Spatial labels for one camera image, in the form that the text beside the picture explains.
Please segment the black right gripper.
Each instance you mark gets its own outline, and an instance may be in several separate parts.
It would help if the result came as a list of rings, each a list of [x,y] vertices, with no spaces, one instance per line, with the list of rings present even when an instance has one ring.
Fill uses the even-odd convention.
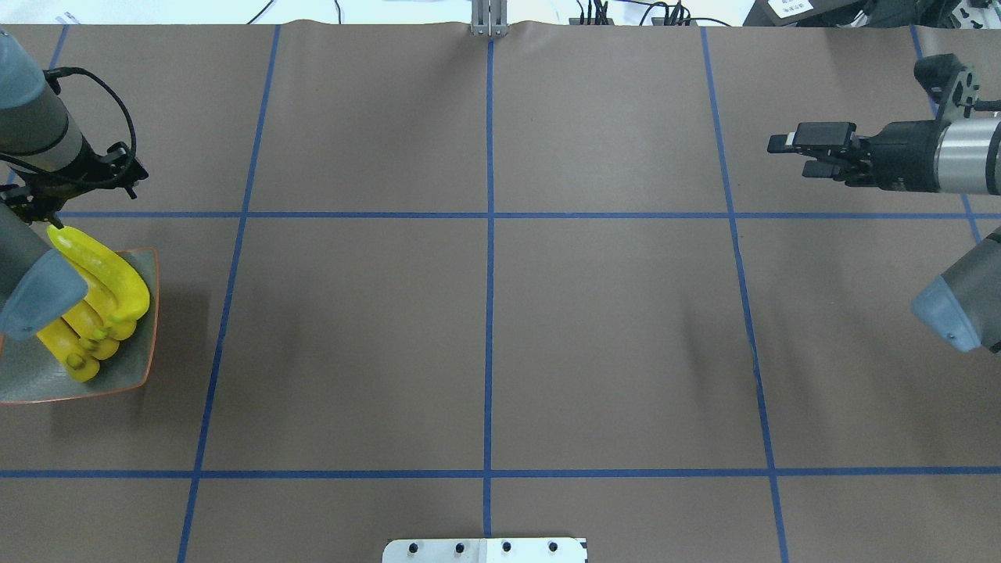
[[[853,122],[803,122],[790,133],[771,135],[766,152],[816,158],[803,165],[804,178],[849,188],[934,193],[939,192],[935,173],[939,135],[933,120],[893,122],[864,139]],[[866,160],[866,167],[822,160]]]

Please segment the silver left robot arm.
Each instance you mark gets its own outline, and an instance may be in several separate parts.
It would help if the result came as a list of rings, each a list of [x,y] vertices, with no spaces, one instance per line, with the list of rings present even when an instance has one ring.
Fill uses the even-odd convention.
[[[118,105],[128,142],[97,153],[61,99],[60,80],[84,76]],[[17,181],[2,186],[2,338],[24,341],[84,299],[86,285],[68,259],[31,229],[61,227],[60,210],[93,190],[133,195],[148,172],[137,157],[135,122],[122,98],[93,72],[44,69],[7,31],[1,37],[1,156]]]

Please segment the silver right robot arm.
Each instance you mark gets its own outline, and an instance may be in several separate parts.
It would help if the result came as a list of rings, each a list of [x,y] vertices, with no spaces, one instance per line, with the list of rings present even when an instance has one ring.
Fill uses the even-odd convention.
[[[766,151],[803,156],[805,178],[971,199],[999,196],[999,138],[997,118],[897,121],[872,135],[848,121],[802,122],[771,135]],[[963,221],[970,246],[921,289],[911,311],[953,349],[998,355],[999,231],[977,228],[969,215]]]

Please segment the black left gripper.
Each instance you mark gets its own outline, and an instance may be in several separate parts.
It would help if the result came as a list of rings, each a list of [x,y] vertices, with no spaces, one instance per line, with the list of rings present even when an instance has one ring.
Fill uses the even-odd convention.
[[[125,142],[111,145],[104,156],[85,142],[79,156],[58,171],[45,171],[7,154],[3,154],[2,161],[11,165],[22,181],[21,185],[2,186],[2,202],[25,224],[60,224],[57,214],[65,204],[93,190],[123,189],[130,199],[136,199],[135,186],[149,178],[135,151]]]

